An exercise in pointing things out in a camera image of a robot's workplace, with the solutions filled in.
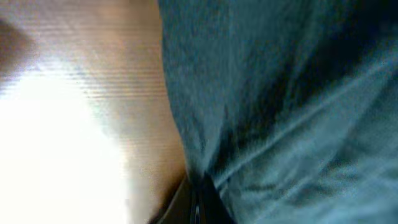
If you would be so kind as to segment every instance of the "garment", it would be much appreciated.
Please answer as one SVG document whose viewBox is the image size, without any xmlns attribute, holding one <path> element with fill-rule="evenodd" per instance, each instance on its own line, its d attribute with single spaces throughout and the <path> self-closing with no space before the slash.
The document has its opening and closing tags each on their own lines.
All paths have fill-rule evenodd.
<svg viewBox="0 0 398 224">
<path fill-rule="evenodd" d="M 159 6 L 193 185 L 237 223 L 398 222 L 397 1 Z"/>
</svg>

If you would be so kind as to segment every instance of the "dark blue cloth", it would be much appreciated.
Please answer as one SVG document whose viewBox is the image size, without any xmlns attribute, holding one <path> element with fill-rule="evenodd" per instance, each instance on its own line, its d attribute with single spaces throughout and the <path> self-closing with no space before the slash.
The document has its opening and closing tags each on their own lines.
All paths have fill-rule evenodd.
<svg viewBox="0 0 398 224">
<path fill-rule="evenodd" d="M 398 223 L 398 2 L 160 0 L 193 184 L 237 223 Z"/>
</svg>

